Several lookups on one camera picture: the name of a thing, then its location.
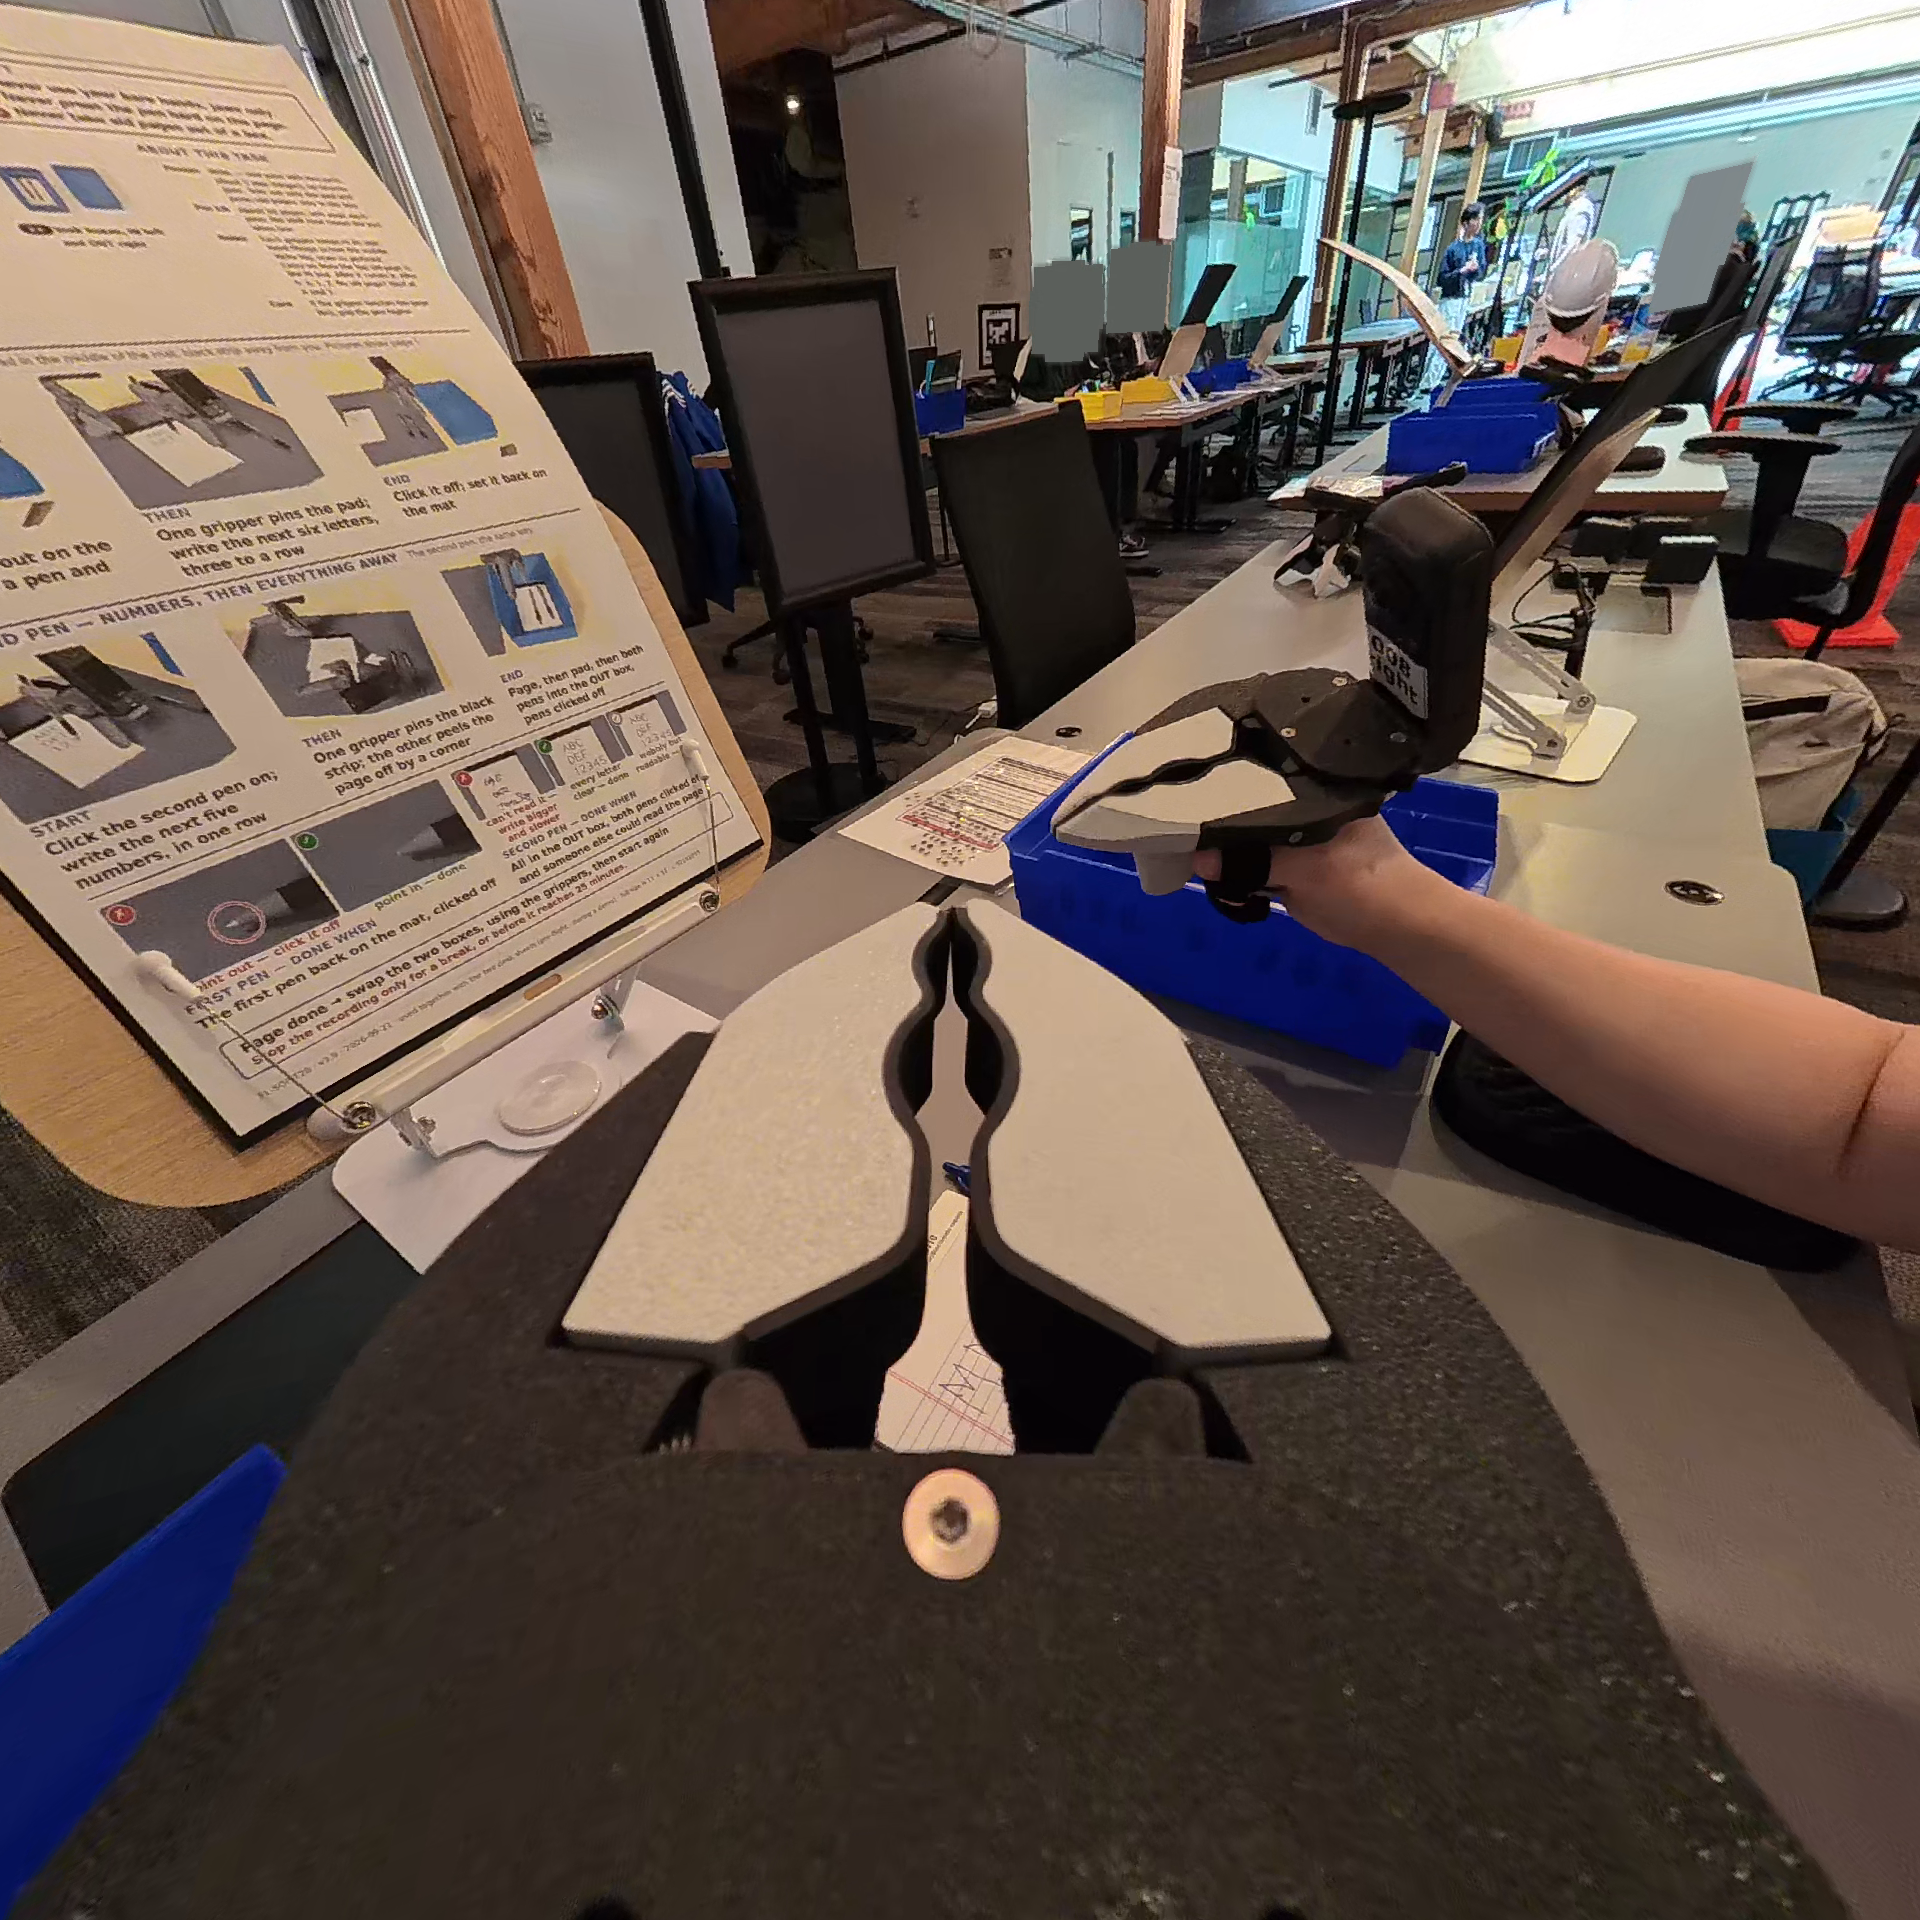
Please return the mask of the black white tool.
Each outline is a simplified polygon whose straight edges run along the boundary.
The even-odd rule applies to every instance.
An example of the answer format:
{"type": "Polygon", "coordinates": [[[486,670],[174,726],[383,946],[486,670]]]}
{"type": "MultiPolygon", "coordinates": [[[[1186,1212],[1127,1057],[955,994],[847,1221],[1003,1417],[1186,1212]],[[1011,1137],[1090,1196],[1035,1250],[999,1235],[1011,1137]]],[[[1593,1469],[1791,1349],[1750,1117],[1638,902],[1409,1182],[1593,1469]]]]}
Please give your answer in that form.
{"type": "Polygon", "coordinates": [[[1304,587],[1313,598],[1342,595],[1359,580],[1359,532],[1391,497],[1413,489],[1451,489],[1470,475],[1463,462],[1405,475],[1337,474],[1315,478],[1294,498],[1273,502],[1311,517],[1310,534],[1291,546],[1273,572],[1275,587],[1304,587]]]}

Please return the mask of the dark framed sign stand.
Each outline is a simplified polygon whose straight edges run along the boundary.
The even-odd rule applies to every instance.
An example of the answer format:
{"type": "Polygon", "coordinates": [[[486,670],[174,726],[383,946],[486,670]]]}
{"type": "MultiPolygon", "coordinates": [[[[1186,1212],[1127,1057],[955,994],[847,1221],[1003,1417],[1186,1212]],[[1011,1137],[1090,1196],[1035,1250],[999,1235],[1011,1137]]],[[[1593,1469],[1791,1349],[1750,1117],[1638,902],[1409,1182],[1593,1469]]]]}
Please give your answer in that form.
{"type": "Polygon", "coordinates": [[[656,359],[649,353],[576,354],[522,359],[517,371],[591,498],[640,539],[678,623],[706,623],[691,515],[656,359]]]}

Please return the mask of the person's right hand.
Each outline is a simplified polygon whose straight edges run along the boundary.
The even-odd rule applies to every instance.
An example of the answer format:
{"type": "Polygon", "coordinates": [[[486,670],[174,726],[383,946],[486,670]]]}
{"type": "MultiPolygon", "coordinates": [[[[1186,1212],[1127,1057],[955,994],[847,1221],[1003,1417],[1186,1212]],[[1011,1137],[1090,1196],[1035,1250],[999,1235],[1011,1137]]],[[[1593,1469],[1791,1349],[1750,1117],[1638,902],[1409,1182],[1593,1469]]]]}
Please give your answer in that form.
{"type": "Polygon", "coordinates": [[[1403,849],[1379,817],[1334,829],[1322,844],[1194,852],[1194,877],[1229,902],[1275,902],[1315,938],[1376,959],[1393,955],[1427,922],[1449,882],[1403,849]]]}

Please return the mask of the blue plastic bin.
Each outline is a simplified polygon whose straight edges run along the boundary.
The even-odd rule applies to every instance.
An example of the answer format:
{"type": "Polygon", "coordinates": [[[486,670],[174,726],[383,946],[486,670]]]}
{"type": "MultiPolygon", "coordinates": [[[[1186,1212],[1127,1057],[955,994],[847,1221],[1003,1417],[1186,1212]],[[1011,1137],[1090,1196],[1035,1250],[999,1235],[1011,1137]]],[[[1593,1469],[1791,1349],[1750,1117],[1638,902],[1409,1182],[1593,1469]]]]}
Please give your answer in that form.
{"type": "Polygon", "coordinates": [[[1118,751],[1111,742],[1006,836],[1021,919],[1131,987],[1183,1001],[1359,1062],[1397,1068],[1413,1050],[1442,1052],[1449,1019],[1378,959],[1299,926],[1273,906],[1231,923],[1200,882],[1143,892],[1127,855],[1050,834],[1055,811],[1118,751]]]}
{"type": "Polygon", "coordinates": [[[1552,398],[1459,404],[1405,414],[1387,427],[1379,474],[1523,474],[1561,438],[1561,407],[1552,398]]]}
{"type": "Polygon", "coordinates": [[[271,1449],[241,1453],[3,1653],[3,1881],[56,1850],[151,1732],[283,1481],[271,1449]]]}

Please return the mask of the white lined notepad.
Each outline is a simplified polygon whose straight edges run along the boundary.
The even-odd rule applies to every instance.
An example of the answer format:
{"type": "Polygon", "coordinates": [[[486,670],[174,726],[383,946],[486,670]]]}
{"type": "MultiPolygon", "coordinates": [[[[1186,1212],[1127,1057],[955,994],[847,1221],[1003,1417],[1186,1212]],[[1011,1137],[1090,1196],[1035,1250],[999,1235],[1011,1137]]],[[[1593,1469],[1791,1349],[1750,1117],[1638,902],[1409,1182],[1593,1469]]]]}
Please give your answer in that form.
{"type": "Polygon", "coordinates": [[[968,1201],[943,1190],[927,1213],[918,1331],[888,1367],[873,1443],[898,1453],[1014,1452],[1000,1370],[968,1319],[968,1201]]]}

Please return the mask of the blue jacket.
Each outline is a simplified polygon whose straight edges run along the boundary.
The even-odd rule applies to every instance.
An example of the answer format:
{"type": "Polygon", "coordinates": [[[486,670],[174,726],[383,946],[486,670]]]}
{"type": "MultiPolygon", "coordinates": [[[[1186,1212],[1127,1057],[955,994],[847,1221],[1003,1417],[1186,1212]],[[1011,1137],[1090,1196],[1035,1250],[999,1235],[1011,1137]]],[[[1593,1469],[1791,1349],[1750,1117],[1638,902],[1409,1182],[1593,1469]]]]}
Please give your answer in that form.
{"type": "Polygon", "coordinates": [[[701,454],[729,451],[727,429],[719,414],[689,388],[683,373],[659,373],[659,385],[678,497],[694,553],[691,583],[706,603],[733,612],[743,567],[729,474],[694,465],[701,454]]]}

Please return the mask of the black box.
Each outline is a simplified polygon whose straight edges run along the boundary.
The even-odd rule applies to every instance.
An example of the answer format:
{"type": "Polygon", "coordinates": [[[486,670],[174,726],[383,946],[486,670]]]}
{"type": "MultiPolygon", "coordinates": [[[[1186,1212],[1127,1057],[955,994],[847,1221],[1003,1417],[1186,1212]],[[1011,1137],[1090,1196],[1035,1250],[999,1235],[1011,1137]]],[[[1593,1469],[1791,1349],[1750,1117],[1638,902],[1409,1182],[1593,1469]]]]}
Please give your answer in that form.
{"type": "Polygon", "coordinates": [[[1694,587],[1715,569],[1720,545],[1702,519],[1587,517],[1567,542],[1573,559],[1606,572],[1635,572],[1642,587],[1694,587]]]}

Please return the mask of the person's right forearm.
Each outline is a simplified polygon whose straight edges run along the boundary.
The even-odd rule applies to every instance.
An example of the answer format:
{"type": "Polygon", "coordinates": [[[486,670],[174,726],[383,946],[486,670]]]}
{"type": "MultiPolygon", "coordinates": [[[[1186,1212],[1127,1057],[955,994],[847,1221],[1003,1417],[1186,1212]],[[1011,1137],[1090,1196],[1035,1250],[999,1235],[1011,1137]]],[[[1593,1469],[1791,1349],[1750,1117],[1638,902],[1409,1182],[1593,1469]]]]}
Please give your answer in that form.
{"type": "Polygon", "coordinates": [[[1918,1033],[1433,879],[1376,954],[1586,1121],[1733,1194],[1918,1247],[1918,1033]]]}

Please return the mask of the orange traffic cone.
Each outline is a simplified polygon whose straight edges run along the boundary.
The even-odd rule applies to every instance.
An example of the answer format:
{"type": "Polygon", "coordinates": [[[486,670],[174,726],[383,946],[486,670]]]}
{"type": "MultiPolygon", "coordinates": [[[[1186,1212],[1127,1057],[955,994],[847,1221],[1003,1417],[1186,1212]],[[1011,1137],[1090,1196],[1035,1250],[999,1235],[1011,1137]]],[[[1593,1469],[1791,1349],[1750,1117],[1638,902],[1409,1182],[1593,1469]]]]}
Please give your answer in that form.
{"type": "Polygon", "coordinates": [[[1874,532],[1877,521],[1878,515],[1861,517],[1846,537],[1843,575],[1826,595],[1837,607],[1849,607],[1857,618],[1834,622],[1830,628],[1791,618],[1770,622],[1777,637],[1797,654],[1887,650],[1899,643],[1899,634],[1887,615],[1887,602],[1918,548],[1918,502],[1911,501],[1901,507],[1899,519],[1887,524],[1883,539],[1874,532]]]}

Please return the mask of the black tilted document stand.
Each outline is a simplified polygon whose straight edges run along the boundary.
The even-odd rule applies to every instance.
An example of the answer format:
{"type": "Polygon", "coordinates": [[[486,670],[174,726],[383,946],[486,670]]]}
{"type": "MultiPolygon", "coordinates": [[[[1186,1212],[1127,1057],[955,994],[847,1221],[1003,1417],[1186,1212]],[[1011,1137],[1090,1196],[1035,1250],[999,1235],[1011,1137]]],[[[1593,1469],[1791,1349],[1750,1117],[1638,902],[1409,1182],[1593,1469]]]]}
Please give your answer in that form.
{"type": "Polygon", "coordinates": [[[1720,319],[1646,362],[1615,388],[1576,442],[1555,460],[1494,550],[1494,587],[1478,732],[1457,763],[1594,785],[1635,726],[1624,709],[1597,705],[1586,684],[1513,628],[1521,589],[1552,542],[1593,506],[1621,460],[1640,443],[1664,404],[1698,371],[1715,371],[1739,319],[1720,319]]]}

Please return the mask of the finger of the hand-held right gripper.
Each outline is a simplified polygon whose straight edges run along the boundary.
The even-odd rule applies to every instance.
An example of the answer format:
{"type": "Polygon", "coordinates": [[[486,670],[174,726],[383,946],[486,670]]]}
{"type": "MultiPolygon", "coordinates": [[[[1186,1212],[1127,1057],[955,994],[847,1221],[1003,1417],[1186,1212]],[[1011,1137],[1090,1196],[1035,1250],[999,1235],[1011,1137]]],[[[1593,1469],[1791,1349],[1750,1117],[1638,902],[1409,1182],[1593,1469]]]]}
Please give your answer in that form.
{"type": "Polygon", "coordinates": [[[1055,806],[1050,836],[1069,849],[1127,857],[1139,889],[1175,895],[1192,877],[1201,833],[1294,802],[1294,786],[1254,759],[1198,761],[1189,777],[1106,755],[1055,806]]]}
{"type": "Polygon", "coordinates": [[[1209,706],[1163,726],[1128,734],[1087,771],[1087,793],[1138,791],[1186,782],[1234,755],[1235,719],[1209,706]]]}

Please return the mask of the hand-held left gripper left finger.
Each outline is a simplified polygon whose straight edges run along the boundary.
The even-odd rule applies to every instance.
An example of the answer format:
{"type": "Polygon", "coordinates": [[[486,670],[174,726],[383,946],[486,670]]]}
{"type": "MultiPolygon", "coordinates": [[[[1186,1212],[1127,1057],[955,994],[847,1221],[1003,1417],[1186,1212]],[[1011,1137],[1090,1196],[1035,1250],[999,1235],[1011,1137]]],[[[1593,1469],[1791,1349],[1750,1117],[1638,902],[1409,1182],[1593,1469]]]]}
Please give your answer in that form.
{"type": "Polygon", "coordinates": [[[946,908],[909,902],[719,1021],[561,1315],[569,1343],[733,1357],[923,1271],[949,934],[946,908]]]}

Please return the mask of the grey backpack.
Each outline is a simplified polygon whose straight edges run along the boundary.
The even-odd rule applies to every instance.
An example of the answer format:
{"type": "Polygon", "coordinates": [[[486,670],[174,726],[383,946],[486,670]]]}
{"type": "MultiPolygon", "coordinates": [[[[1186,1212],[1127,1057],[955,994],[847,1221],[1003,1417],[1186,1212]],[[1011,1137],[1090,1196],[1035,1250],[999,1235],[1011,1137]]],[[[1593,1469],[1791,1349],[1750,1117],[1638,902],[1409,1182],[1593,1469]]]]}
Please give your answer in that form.
{"type": "Polygon", "coordinates": [[[1883,747],[1880,702],[1854,673],[1802,657],[1739,658],[1734,678],[1763,828],[1822,828],[1883,747]]]}

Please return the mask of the grey framed sign stand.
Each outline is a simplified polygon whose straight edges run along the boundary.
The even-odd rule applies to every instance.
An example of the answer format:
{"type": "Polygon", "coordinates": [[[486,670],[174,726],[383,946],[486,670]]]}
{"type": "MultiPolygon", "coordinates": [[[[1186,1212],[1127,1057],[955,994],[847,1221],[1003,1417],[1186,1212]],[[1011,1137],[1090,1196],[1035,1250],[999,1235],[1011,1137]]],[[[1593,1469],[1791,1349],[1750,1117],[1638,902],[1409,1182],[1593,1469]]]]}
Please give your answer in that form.
{"type": "Polygon", "coordinates": [[[688,286],[760,598],[806,767],[774,779],[774,836],[806,844],[883,791],[855,602],[933,569],[895,270],[688,286]]]}

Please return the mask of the printed paper sheet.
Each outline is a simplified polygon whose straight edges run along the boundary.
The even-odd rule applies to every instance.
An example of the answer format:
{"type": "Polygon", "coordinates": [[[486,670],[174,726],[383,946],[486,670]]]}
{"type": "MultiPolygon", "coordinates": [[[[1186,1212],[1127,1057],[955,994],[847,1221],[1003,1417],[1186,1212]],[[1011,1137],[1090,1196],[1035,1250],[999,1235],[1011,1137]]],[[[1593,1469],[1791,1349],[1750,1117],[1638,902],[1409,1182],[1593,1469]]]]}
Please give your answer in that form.
{"type": "Polygon", "coordinates": [[[1067,742],[1009,734],[962,741],[960,759],[891,788],[835,834],[936,877],[991,889],[1011,877],[1006,844],[1014,828],[1090,759],[1067,742]]]}

